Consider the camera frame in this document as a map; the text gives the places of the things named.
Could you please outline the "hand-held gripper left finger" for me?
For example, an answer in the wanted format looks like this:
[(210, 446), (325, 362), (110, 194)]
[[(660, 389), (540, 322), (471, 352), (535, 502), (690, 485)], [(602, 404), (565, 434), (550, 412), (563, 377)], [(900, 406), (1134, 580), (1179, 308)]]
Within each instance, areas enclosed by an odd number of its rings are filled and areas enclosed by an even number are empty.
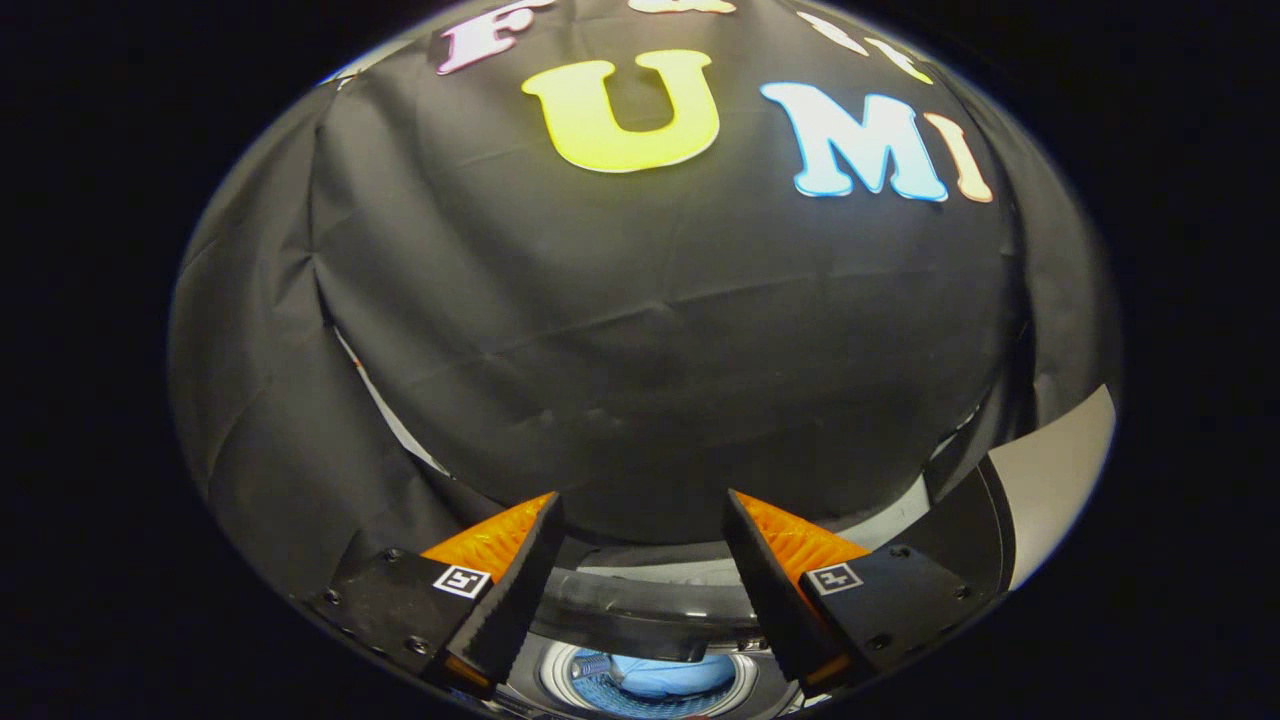
[(393, 667), (489, 700), (524, 646), (564, 530), (561, 496), (545, 493), (429, 550), (384, 548), (305, 606)]

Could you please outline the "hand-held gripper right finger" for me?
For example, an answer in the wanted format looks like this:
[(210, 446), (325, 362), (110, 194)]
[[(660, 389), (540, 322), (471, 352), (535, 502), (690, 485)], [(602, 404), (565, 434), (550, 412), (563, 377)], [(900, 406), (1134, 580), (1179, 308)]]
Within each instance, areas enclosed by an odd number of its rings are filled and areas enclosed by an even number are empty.
[(783, 678), (808, 697), (856, 691), (973, 621), (986, 591), (914, 544), (868, 550), (744, 492), (722, 532)]

